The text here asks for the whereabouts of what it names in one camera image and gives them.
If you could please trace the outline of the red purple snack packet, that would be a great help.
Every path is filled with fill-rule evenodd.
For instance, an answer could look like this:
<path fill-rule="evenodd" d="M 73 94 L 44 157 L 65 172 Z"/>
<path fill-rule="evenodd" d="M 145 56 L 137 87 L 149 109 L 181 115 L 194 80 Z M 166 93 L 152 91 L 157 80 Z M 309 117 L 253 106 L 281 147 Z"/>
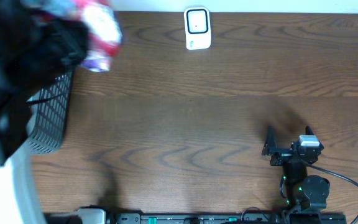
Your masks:
<path fill-rule="evenodd" d="M 43 20 L 60 18 L 83 22 L 89 29 L 89 50 L 81 66 L 92 72 L 108 72 L 122 45 L 121 27 L 110 0 L 25 0 L 39 10 Z"/>

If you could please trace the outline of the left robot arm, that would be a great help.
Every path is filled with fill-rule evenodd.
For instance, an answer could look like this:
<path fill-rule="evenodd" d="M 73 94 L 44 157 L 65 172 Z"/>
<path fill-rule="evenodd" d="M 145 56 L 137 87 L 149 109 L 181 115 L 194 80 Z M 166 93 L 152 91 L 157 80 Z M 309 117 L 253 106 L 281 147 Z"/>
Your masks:
<path fill-rule="evenodd" d="M 107 223 L 98 207 L 44 213 L 25 145 L 33 96 L 86 57 L 89 31 L 80 21 L 53 17 L 20 1 L 0 1 L 0 223 Z"/>

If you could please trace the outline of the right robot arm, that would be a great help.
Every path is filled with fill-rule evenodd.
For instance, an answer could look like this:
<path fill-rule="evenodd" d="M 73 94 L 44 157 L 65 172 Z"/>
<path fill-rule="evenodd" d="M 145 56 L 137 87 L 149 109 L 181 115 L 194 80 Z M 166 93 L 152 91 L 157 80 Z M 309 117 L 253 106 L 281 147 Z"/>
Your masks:
<path fill-rule="evenodd" d="M 322 222 L 330 183 L 321 176 L 309 175 L 307 168 L 318 161 L 323 149 L 308 126 L 288 148 L 277 147 L 273 127 L 268 127 L 262 155 L 271 157 L 271 166 L 283 169 L 280 193 L 287 200 L 287 208 L 280 212 L 283 223 Z"/>

